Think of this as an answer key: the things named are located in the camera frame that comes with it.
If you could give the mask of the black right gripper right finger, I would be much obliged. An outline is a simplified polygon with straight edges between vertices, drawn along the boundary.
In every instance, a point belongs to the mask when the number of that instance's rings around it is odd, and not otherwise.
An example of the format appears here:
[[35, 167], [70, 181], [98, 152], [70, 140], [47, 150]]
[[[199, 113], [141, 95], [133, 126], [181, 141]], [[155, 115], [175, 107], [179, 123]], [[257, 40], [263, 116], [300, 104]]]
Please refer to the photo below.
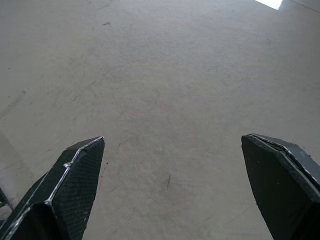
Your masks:
[[320, 165], [297, 144], [250, 133], [241, 147], [251, 190], [275, 240], [320, 238]]

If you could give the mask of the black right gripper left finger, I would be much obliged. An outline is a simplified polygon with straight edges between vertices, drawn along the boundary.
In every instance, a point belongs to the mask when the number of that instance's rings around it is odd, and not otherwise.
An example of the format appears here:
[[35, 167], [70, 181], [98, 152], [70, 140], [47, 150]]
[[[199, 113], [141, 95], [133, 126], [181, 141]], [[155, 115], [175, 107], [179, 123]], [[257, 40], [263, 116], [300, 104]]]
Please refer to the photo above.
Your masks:
[[66, 148], [0, 227], [2, 240], [80, 240], [96, 198], [102, 136]]

